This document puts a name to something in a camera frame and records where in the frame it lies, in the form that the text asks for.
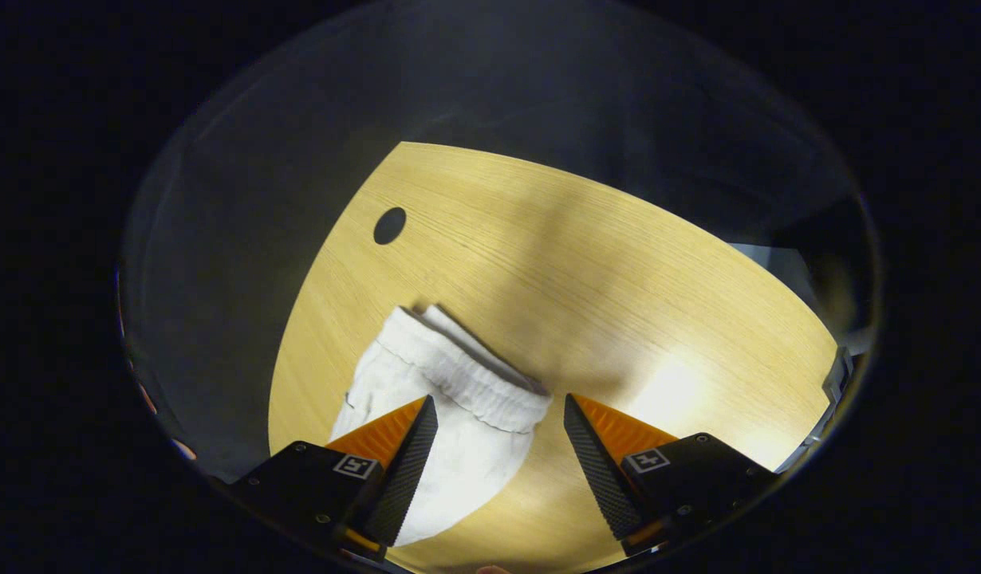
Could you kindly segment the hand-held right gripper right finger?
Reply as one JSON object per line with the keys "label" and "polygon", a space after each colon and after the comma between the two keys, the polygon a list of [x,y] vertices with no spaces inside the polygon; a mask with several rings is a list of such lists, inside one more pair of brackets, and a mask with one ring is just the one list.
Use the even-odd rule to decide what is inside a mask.
{"label": "hand-held right gripper right finger", "polygon": [[778,485],[713,434],[677,438],[583,395],[565,396],[563,426],[626,556],[684,545]]}

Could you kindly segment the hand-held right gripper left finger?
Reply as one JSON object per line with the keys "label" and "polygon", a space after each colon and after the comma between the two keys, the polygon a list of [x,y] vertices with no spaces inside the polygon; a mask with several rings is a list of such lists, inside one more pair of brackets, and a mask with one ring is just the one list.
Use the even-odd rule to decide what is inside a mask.
{"label": "hand-held right gripper left finger", "polygon": [[316,446],[296,441],[223,491],[254,518],[338,564],[384,563],[439,428],[430,395]]}

